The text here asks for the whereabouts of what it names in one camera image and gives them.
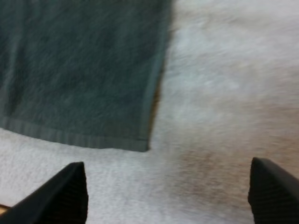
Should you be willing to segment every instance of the towel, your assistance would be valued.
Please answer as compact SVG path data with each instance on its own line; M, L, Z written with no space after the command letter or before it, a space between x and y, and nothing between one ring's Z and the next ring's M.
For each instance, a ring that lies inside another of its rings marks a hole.
M0 0L0 127L146 151L170 0Z

